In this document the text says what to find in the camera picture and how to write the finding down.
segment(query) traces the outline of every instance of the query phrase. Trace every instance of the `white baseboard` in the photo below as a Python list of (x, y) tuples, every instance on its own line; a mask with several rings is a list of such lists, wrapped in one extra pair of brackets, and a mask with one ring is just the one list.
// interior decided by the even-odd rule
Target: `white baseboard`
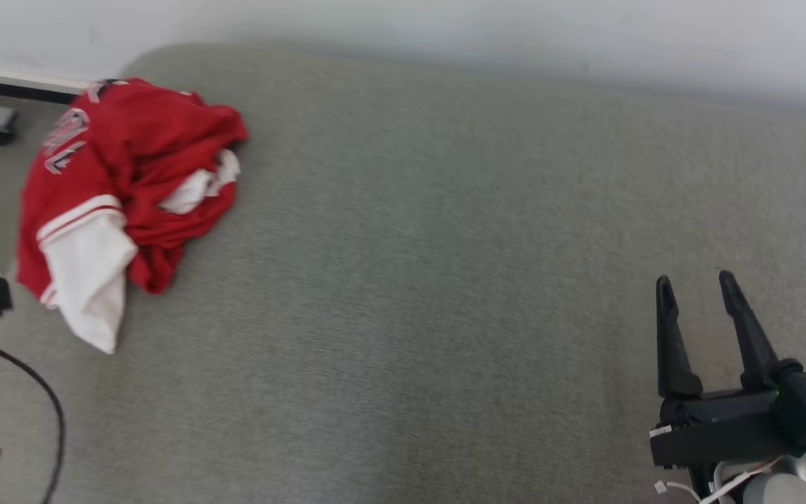
[(23, 73), (23, 71), (0, 70), (0, 84), (79, 95), (89, 87), (90, 82), (88, 80), (36, 76), (36, 74)]

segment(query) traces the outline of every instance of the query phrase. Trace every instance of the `red and white clothing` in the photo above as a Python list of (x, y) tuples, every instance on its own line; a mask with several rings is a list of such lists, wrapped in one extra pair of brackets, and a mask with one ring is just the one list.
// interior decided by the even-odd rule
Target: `red and white clothing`
[(18, 281), (111, 354), (125, 270), (149, 293), (166, 289), (183, 243), (208, 232), (234, 201), (240, 169), (227, 147), (246, 137), (237, 111), (195, 93), (141, 79), (93, 84), (31, 166)]

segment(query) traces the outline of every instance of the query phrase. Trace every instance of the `white wall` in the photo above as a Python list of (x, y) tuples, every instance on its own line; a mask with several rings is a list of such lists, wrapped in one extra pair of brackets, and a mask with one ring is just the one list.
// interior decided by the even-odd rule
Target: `white wall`
[(0, 0), (0, 70), (95, 79), (241, 39), (806, 102), (806, 0)]

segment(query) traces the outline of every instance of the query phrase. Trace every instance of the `black baseboard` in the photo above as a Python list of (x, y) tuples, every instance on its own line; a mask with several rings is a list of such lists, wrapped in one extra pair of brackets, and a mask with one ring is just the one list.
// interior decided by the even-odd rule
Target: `black baseboard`
[(69, 105), (76, 99), (75, 94), (69, 92), (55, 92), (54, 90), (39, 90), (12, 84), (0, 84), (0, 96), (12, 98), (35, 99), (38, 102), (51, 102)]

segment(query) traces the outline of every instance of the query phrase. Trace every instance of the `black caster wheel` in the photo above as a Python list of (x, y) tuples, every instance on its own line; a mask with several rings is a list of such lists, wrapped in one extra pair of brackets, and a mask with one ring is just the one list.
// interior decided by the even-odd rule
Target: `black caster wheel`
[(6, 130), (0, 131), (0, 147), (7, 146), (7, 144), (12, 143), (12, 140), (17, 137), (17, 133), (14, 131), (15, 122), (17, 122), (17, 112), (14, 112), (12, 117), (8, 119)]

